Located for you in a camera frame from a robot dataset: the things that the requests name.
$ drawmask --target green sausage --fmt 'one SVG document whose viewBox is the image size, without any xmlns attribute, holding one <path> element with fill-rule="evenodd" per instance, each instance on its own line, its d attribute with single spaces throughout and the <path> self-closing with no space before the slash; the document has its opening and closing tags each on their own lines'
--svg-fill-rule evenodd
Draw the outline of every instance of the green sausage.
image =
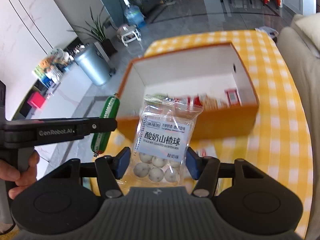
<svg viewBox="0 0 320 240">
<path fill-rule="evenodd" d="M 100 118 L 115 118 L 120 105 L 120 100 L 116 95 L 108 97 L 103 107 Z M 96 157 L 99 154 L 104 153 L 106 150 L 111 132 L 106 133 L 95 133 L 91 142 L 91 150 L 94 152 Z"/>
</svg>

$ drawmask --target trash can lid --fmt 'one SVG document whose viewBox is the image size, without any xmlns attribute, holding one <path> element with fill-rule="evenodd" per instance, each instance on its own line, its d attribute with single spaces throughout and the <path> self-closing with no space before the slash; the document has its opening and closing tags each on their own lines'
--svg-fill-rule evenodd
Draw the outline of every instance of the trash can lid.
<svg viewBox="0 0 320 240">
<path fill-rule="evenodd" d="M 93 52 L 96 52 L 96 46 L 93 43 L 90 43 L 89 45 L 85 46 L 81 52 L 75 55 L 75 61 L 82 60 L 91 55 Z"/>
</svg>

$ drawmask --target water bottle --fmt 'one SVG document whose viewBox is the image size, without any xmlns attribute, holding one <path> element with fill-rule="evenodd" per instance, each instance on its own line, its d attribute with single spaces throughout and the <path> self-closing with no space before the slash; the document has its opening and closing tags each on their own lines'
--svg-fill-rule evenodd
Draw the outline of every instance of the water bottle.
<svg viewBox="0 0 320 240">
<path fill-rule="evenodd" d="M 124 10 L 124 16 L 127 18 L 129 25 L 137 25 L 138 28 L 143 27 L 146 23 L 140 8 L 132 5 L 128 0 L 123 0 L 127 8 Z"/>
</svg>

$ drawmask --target potted plant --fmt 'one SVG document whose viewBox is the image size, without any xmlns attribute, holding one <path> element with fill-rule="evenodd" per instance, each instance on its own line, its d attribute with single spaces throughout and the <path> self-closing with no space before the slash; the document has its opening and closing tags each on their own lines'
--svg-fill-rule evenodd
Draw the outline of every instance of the potted plant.
<svg viewBox="0 0 320 240">
<path fill-rule="evenodd" d="M 111 57 L 113 54 L 115 54 L 117 52 L 117 50 L 115 49 L 115 47 L 113 47 L 111 41 L 106 37 L 106 35 L 104 34 L 104 25 L 110 21 L 110 16 L 108 16 L 103 22 L 100 21 L 100 17 L 101 14 L 103 12 L 103 8 L 101 9 L 100 14 L 97 16 L 96 20 L 93 18 L 93 14 L 92 14 L 92 9 L 90 6 L 90 14 L 91 14 L 91 19 L 93 21 L 94 25 L 89 24 L 87 21 L 85 21 L 85 23 L 88 25 L 89 28 L 84 28 L 82 26 L 79 25 L 72 25 L 72 27 L 81 29 L 81 30 L 68 30 L 68 32 L 75 32 L 75 33 L 85 33 L 88 36 L 94 38 L 95 40 L 97 40 L 102 48 L 104 49 L 105 53 L 108 55 L 108 57 Z"/>
</svg>

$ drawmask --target orange box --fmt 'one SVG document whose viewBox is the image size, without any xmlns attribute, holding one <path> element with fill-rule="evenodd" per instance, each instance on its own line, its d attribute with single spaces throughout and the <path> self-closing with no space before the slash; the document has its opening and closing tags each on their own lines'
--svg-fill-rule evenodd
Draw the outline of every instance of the orange box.
<svg viewBox="0 0 320 240">
<path fill-rule="evenodd" d="M 227 89 L 237 89 L 241 105 L 203 111 L 192 140 L 248 135 L 259 100 L 244 64 L 232 43 L 182 49 L 132 60 L 120 84 L 118 130 L 134 140 L 139 111 L 146 94 L 174 97 L 207 93 L 223 99 Z"/>
</svg>

